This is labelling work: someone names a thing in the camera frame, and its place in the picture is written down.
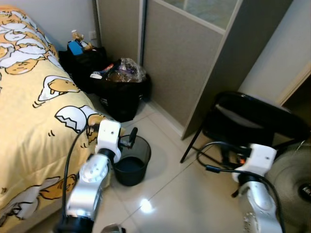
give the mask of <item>bedsheet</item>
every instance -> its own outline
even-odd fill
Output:
[[[67,191],[93,153],[93,110],[58,63],[54,46],[22,10],[0,6],[0,232],[62,196],[70,146]]]

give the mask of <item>black folding chair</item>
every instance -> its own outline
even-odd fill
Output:
[[[180,160],[180,163],[183,163],[188,152],[193,148],[218,165],[226,166],[229,163],[229,149],[225,146],[221,146],[223,158],[221,162],[193,146],[201,131],[215,141],[223,141],[235,146],[256,143],[276,150],[304,141],[310,136],[310,127],[287,109],[239,92],[222,92],[215,97],[204,122]],[[276,133],[290,140],[273,146]]]

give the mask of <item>plastic bag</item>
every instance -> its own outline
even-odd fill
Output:
[[[107,72],[105,80],[117,83],[141,83],[146,80],[146,71],[131,58],[121,58],[110,72]]]

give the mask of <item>chair backrest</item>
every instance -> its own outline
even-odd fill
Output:
[[[219,93],[211,110],[213,111],[217,106],[231,111],[264,129],[279,133],[295,141],[303,141],[310,136],[309,126],[298,116],[282,107],[243,93]]]

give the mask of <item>white wall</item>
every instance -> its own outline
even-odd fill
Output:
[[[24,10],[57,50],[66,50],[73,29],[84,34],[86,41],[88,32],[95,30],[92,0],[0,0],[4,4]]]
[[[239,91],[276,101],[311,62],[310,9],[310,0],[292,2]]]

